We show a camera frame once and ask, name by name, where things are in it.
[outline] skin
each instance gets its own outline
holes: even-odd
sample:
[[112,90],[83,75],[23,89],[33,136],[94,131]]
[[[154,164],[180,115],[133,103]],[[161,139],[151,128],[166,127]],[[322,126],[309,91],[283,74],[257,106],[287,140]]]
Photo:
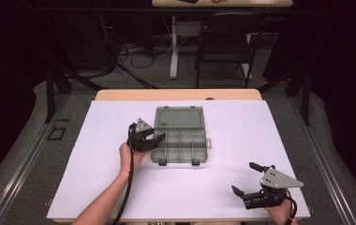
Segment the skin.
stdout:
[[[113,208],[116,206],[124,188],[128,182],[130,171],[130,149],[126,143],[122,143],[120,151],[120,172],[113,182],[96,197],[76,218],[73,224],[106,224]],[[134,153],[134,171],[137,170],[142,159],[149,152]]]
[[[265,210],[269,213],[277,225],[285,225],[287,219],[289,218],[290,206],[291,202],[289,200],[284,200],[281,205],[275,207],[266,207]],[[298,221],[293,220],[291,225],[298,225]]]
[[[127,185],[130,171],[131,155],[128,145],[126,143],[122,143],[119,151],[119,174],[116,176],[113,182],[79,214],[79,216],[72,224],[104,225],[109,220],[113,208],[116,206],[120,196],[123,193],[123,190]],[[143,157],[145,157],[149,152],[134,153],[134,171],[140,167]],[[290,201],[284,200],[281,205],[276,207],[267,207],[265,210],[269,213],[277,225],[285,225],[289,217]],[[298,222],[294,220],[291,224],[298,225]]]

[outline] chair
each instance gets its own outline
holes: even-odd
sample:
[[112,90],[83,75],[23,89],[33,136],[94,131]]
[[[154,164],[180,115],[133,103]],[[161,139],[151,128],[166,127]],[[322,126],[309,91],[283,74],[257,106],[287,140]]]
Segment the chair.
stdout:
[[[200,25],[196,88],[199,88],[200,62],[238,64],[237,68],[248,64],[244,74],[247,88],[258,39],[265,27],[266,20],[254,13],[217,12],[206,17]],[[255,38],[248,42],[246,36],[250,34]]]

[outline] white paper sheet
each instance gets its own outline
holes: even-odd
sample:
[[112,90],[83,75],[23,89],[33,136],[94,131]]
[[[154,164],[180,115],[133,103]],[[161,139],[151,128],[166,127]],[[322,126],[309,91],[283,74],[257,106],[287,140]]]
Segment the white paper sheet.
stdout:
[[[275,165],[295,177],[266,102],[256,100],[93,101],[47,218],[76,218],[119,172],[118,148],[128,126],[139,117],[153,125],[159,106],[203,107],[213,146],[198,167],[161,167],[147,155],[134,174],[122,221],[268,218],[263,209],[246,210],[231,190],[231,185],[245,193],[261,189],[263,173],[250,169],[249,162]],[[310,217],[301,190],[290,191],[299,205],[297,217]]]

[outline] table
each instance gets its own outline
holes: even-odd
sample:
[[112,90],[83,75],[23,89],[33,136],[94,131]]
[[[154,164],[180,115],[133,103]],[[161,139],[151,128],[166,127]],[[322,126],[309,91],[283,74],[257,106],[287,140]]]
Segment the table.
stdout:
[[[47,218],[72,221],[119,172],[118,147],[128,126],[140,117],[155,121],[157,106],[202,106],[207,138],[206,163],[158,166],[146,156],[136,171],[122,222],[268,220],[263,209],[246,210],[231,185],[246,193],[260,190],[262,173],[248,162],[272,165],[292,177],[274,120],[257,90],[102,90],[92,102]],[[297,218],[309,218],[299,188],[291,195]],[[117,208],[111,218],[117,215]]]
[[[153,0],[154,7],[161,8],[286,8],[292,6],[292,0],[222,0],[219,4],[213,3],[211,0],[199,0],[196,4],[182,2],[179,0]],[[178,48],[177,48],[177,21],[176,17],[172,16],[171,22],[172,36],[172,56],[170,78],[176,79],[178,73]],[[244,75],[248,71],[248,65],[242,65]]]

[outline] floor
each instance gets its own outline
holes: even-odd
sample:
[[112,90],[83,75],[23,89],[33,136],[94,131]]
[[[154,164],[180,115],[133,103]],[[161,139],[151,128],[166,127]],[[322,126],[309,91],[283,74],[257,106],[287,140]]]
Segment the floor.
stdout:
[[[194,88],[196,48],[190,39],[179,41],[184,42],[180,46],[176,80],[169,77],[171,58],[168,51],[153,58],[142,54],[141,50],[132,50],[130,53],[135,54],[128,56],[123,65],[158,88]],[[274,37],[262,39],[249,88],[257,88],[266,82],[261,74],[273,44]],[[210,67],[202,74],[213,76],[221,72],[239,76],[241,71],[220,65]],[[143,88],[121,69],[91,81],[110,89]],[[71,95],[56,93],[56,116],[49,124],[44,124],[47,113],[45,83],[35,88],[37,105],[32,117],[0,166],[0,224],[54,224],[45,218],[50,199],[59,185],[86,110],[95,97],[95,92],[85,85],[74,80],[70,83],[74,89]],[[237,81],[212,81],[203,82],[201,88],[241,88],[240,85]],[[303,193],[313,213],[301,224],[356,224],[356,182],[336,154],[322,100],[312,94],[312,127],[307,127],[299,117],[299,97],[285,97],[286,86],[283,82],[262,93],[262,97],[271,108],[297,178],[305,183]],[[47,140],[54,126],[70,131],[62,142]]]

